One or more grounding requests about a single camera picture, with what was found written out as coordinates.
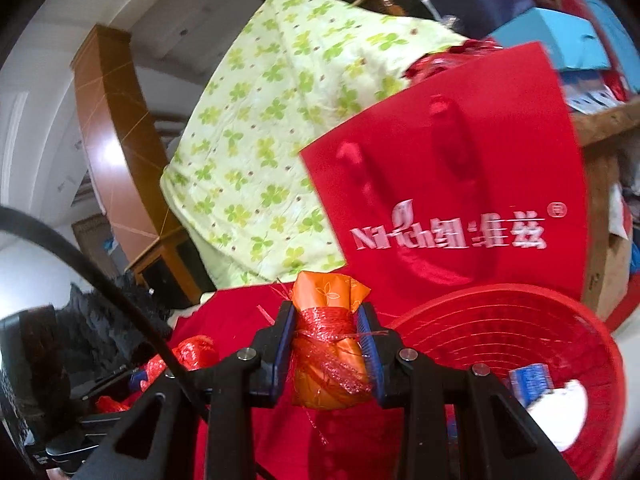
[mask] red plastic bag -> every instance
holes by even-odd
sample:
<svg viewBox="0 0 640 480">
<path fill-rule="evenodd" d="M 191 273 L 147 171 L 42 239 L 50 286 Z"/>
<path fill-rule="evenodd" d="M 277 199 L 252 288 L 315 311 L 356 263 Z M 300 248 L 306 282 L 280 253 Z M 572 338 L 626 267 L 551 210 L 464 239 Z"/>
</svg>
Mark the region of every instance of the red plastic bag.
<svg viewBox="0 0 640 480">
<path fill-rule="evenodd" d="M 187 370 L 199 370 L 213 366 L 220 361 L 218 349 L 213 340 L 205 335 L 197 335 L 182 341 L 172 350 L 178 362 Z M 146 381 L 140 381 L 140 389 L 146 392 L 149 386 L 164 372 L 166 364 L 155 355 L 145 365 Z"/>
<path fill-rule="evenodd" d="M 540 44 L 430 77 L 301 155 L 348 272 L 372 285 L 383 321 L 485 283 L 580 298 L 582 155 Z"/>
<path fill-rule="evenodd" d="M 463 65 L 477 57 L 493 54 L 497 50 L 502 50 L 502 47 L 491 39 L 466 40 L 462 45 L 452 46 L 446 52 L 421 57 L 406 69 L 404 77 L 415 85 L 432 75 Z"/>
<path fill-rule="evenodd" d="M 95 402 L 95 409 L 99 413 L 126 412 L 142 396 L 142 392 L 135 392 L 122 402 L 113 400 L 108 396 L 101 396 Z"/>
</svg>

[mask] black device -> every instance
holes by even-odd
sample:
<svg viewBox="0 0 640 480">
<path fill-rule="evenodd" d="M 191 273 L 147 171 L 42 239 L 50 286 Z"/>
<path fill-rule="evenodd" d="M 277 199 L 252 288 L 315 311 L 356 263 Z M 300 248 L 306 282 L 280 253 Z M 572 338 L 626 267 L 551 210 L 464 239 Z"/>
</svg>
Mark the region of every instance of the black device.
<svg viewBox="0 0 640 480">
<path fill-rule="evenodd" d="M 60 357 L 52 306 L 23 310 L 0 320 L 0 409 L 9 434 L 23 456 L 40 465 L 47 458 L 34 449 L 71 427 L 77 413 Z"/>
<path fill-rule="evenodd" d="M 255 466 L 251 408 L 272 408 L 282 393 L 295 318 L 291 302 L 284 302 L 275 325 L 258 331 L 250 347 L 189 373 L 210 404 L 207 480 L 272 478 Z M 380 326 L 369 303 L 360 306 L 356 320 L 377 402 L 382 408 L 404 408 L 398 480 L 421 479 L 426 472 L 434 480 L 450 478 L 446 404 L 456 411 L 460 478 L 577 478 L 486 365 L 469 370 L 437 365 Z M 106 418 L 113 427 L 101 435 L 99 445 L 92 444 L 95 427 L 84 421 L 47 446 L 49 457 L 69 474 L 86 460 L 74 476 L 80 480 L 191 480 L 198 414 L 171 372 L 129 412 Z"/>
</svg>

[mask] red cloth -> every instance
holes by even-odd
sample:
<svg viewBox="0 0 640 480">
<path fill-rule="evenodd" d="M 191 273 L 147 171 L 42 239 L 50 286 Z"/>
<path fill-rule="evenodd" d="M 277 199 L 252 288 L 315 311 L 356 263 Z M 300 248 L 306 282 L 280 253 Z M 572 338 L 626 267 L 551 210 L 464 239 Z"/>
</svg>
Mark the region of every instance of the red cloth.
<svg viewBox="0 0 640 480">
<path fill-rule="evenodd" d="M 301 155 L 348 274 L 371 286 L 379 313 L 485 283 L 580 298 L 582 155 L 540 44 L 433 75 Z"/>
<path fill-rule="evenodd" d="M 205 334 L 224 358 L 249 346 L 268 325 L 258 305 L 275 318 L 282 297 L 271 285 L 221 290 L 190 318 L 178 320 L 170 341 Z M 293 406 L 292 387 L 273 410 L 254 409 L 256 460 L 278 480 L 388 480 L 402 434 L 402 411 L 381 410 L 374 402 L 348 410 L 316 412 Z M 206 425 L 195 449 L 194 480 L 204 477 Z"/>
</svg>

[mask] black furry object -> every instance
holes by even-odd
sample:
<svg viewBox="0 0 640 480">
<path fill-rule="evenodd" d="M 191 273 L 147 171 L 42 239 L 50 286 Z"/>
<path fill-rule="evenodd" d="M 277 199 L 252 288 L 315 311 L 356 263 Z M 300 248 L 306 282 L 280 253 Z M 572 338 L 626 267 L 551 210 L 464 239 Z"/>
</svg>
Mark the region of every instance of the black furry object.
<svg viewBox="0 0 640 480">
<path fill-rule="evenodd" d="M 29 437 L 46 442 L 76 418 L 54 308 L 30 308 L 0 320 L 0 349 L 0 408 L 16 447 L 28 459 Z"/>
<path fill-rule="evenodd" d="M 170 311 L 159 304 L 129 275 L 116 285 L 151 322 L 162 338 L 172 330 L 166 323 Z M 133 323 L 98 292 L 82 292 L 71 285 L 69 303 L 56 311 L 62 360 L 72 388 L 110 375 L 121 367 L 145 363 L 155 352 Z"/>
</svg>

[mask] wooden plank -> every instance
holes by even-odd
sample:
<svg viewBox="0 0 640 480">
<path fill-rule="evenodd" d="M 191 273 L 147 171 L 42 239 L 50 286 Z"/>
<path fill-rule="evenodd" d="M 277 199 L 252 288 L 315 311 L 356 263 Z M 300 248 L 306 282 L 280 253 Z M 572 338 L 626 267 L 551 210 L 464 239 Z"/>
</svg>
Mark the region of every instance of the wooden plank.
<svg viewBox="0 0 640 480">
<path fill-rule="evenodd" d="M 616 309 L 628 291 L 632 243 L 631 240 L 609 234 L 602 290 L 596 309 L 596 316 L 603 321 Z"/>
<path fill-rule="evenodd" d="M 589 248 L 584 266 L 582 304 L 596 312 L 609 247 L 609 187 L 617 177 L 613 154 L 589 153 L 584 157 L 587 185 Z"/>
<path fill-rule="evenodd" d="M 572 114 L 572 121 L 578 137 L 578 145 L 583 148 L 629 132 L 640 126 L 640 98 L 593 115 Z"/>
</svg>

